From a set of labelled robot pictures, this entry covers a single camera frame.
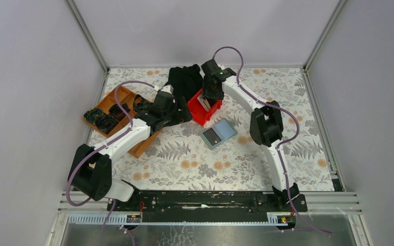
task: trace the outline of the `gray floor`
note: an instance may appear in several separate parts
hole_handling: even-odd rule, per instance
[[[328,237],[318,232],[284,232],[275,227],[253,226],[140,226],[132,230],[136,245],[356,245],[348,219],[343,215],[314,215],[313,224],[330,230]],[[305,228],[301,222],[297,228]],[[97,245],[101,225],[68,224],[62,245]],[[132,245],[129,234],[118,226],[105,228],[102,245]]]

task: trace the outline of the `tabletop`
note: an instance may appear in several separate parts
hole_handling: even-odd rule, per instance
[[[106,96],[120,82],[141,80],[163,86],[168,68],[114,68],[110,70]],[[322,149],[318,126],[306,93],[299,68],[247,68],[241,81],[268,101],[276,100],[292,112],[300,122],[300,134],[284,145],[291,177],[301,191],[333,191],[328,164]],[[146,99],[156,92],[145,85],[126,87]],[[238,134],[210,150],[200,133],[221,119],[234,125]],[[293,136],[295,122],[282,113],[284,138]],[[266,157],[249,135],[250,116],[236,101],[225,95],[222,107],[201,127],[190,121],[166,127],[140,158],[126,154],[113,163],[113,176],[148,190],[271,190]],[[89,141],[94,145],[105,137],[93,132]]]

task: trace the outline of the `table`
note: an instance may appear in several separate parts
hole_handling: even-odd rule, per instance
[[[113,68],[103,96],[122,81],[141,80],[161,87],[168,80],[168,68]],[[284,146],[291,177],[301,191],[334,191],[322,149],[318,126],[299,68],[247,68],[241,80],[255,93],[292,112],[300,122],[300,134]],[[148,86],[131,84],[127,88],[153,99]],[[295,123],[282,113],[284,138],[295,133]],[[266,158],[249,135],[250,118],[239,104],[226,95],[223,105],[205,127],[225,118],[238,134],[212,151],[199,133],[205,128],[191,121],[167,127],[139,158],[126,154],[113,163],[113,176],[130,181],[139,189],[162,190],[271,190]],[[94,145],[104,136],[93,132]]]

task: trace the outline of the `gray wall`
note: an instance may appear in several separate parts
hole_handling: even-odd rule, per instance
[[[203,63],[225,45],[246,64],[306,62],[338,0],[76,0],[110,66]],[[239,64],[235,52],[217,56]]]
[[[375,245],[394,245],[394,1],[349,1],[310,69]]]
[[[0,245],[43,245],[102,71],[64,1],[0,1]]]

